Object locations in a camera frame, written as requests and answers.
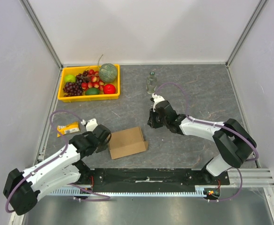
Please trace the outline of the brown cardboard box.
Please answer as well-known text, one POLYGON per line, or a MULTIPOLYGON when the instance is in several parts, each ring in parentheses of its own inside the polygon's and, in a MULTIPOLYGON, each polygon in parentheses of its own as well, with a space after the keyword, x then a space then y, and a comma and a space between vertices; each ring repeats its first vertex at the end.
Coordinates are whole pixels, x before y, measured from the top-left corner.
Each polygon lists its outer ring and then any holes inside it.
POLYGON ((144 140, 141 127, 134 127, 111 134, 109 151, 112 160, 145 152, 149 142, 144 140))

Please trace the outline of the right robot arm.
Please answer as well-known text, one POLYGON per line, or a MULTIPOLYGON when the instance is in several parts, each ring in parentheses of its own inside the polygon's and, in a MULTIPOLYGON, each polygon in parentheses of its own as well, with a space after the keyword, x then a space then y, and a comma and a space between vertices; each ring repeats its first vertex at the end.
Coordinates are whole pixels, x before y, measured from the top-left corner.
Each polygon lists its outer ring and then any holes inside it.
POLYGON ((211 159, 201 173, 202 181, 213 184, 224 171, 240 168, 250 161, 254 153, 257 157, 256 142, 235 119, 226 122, 210 122, 194 117, 177 114, 169 101, 162 96, 153 95, 153 106, 149 111, 148 125, 151 128, 167 127, 174 134, 191 135, 213 141, 219 155, 211 159))

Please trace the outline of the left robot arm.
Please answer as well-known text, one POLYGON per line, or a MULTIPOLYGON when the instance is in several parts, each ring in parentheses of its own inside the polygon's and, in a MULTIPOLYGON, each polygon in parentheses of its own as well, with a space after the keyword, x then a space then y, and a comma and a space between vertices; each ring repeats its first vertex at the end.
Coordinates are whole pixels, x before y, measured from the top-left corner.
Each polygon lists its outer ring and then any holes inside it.
POLYGON ((106 147, 111 131, 96 125, 81 135, 75 135, 55 154, 24 171, 17 168, 9 172, 3 195, 5 210, 18 216, 32 210, 43 197, 64 185, 89 181, 91 169, 83 162, 84 157, 106 147))

